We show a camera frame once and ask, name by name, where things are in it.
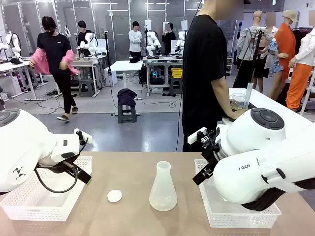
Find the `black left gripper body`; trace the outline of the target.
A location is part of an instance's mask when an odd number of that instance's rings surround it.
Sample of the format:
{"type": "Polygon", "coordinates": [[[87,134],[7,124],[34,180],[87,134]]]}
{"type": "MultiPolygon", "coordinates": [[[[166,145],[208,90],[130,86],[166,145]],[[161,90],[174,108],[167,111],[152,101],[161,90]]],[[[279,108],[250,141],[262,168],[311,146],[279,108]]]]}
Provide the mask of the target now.
{"type": "Polygon", "coordinates": [[[72,168],[74,166],[74,161],[74,158],[68,158],[57,163],[51,158],[43,158],[38,161],[36,168],[46,168],[56,174],[61,174],[63,172],[70,172],[71,174],[73,174],[74,171],[72,170],[72,168]]]}

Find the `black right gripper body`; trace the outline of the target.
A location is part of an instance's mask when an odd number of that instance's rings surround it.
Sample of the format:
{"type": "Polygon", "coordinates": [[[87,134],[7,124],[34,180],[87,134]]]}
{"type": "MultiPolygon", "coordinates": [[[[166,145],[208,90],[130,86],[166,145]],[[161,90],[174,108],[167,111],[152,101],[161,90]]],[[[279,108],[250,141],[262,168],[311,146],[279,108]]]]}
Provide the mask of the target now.
{"type": "Polygon", "coordinates": [[[208,162],[209,169],[211,170],[213,170],[220,161],[219,151],[221,148],[219,142],[216,141],[216,137],[219,134],[219,128],[210,132],[206,130],[206,134],[201,138],[202,147],[204,148],[201,155],[208,162]]]}

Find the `person's right hand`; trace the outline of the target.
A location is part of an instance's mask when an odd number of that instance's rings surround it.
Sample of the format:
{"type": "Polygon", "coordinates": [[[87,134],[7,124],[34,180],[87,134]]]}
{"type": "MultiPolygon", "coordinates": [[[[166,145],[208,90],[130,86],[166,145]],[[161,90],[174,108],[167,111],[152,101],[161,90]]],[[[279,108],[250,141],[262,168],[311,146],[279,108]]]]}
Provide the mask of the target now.
{"type": "Polygon", "coordinates": [[[243,113],[245,113],[247,109],[240,109],[240,110],[235,110],[232,111],[232,113],[229,115],[231,119],[236,120],[238,117],[240,117],[243,113]]]}

